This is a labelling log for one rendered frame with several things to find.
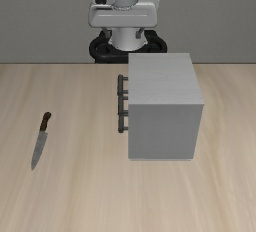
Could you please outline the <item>grey cabinet with drawers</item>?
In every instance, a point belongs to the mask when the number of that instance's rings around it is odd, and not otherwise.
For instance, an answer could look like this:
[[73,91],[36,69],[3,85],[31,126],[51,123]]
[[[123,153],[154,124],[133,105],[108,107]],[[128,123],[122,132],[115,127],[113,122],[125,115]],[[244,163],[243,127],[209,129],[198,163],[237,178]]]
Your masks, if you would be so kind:
[[191,160],[204,100],[187,53],[128,58],[128,158]]

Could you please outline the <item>brown-handled knife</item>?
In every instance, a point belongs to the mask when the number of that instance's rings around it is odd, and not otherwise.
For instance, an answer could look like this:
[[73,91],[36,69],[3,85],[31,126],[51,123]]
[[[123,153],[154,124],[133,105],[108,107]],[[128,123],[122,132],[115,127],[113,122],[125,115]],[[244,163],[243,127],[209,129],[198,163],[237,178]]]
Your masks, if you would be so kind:
[[40,160],[41,154],[43,152],[43,148],[45,146],[46,140],[47,140],[47,126],[48,126],[48,122],[51,118],[52,114],[50,112],[46,112],[43,115],[41,124],[40,124],[40,128],[39,128],[39,133],[38,133],[38,137],[35,143],[35,147],[33,150],[33,155],[32,155],[32,159],[31,159],[31,169],[34,170]]

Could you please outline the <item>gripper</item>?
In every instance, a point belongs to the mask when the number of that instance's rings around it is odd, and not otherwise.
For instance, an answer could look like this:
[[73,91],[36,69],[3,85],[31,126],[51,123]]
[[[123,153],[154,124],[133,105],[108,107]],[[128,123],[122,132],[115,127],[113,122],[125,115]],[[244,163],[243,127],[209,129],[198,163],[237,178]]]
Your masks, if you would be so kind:
[[102,28],[106,38],[111,38],[107,28],[139,28],[136,39],[141,39],[144,28],[157,25],[159,0],[91,0],[88,23]]

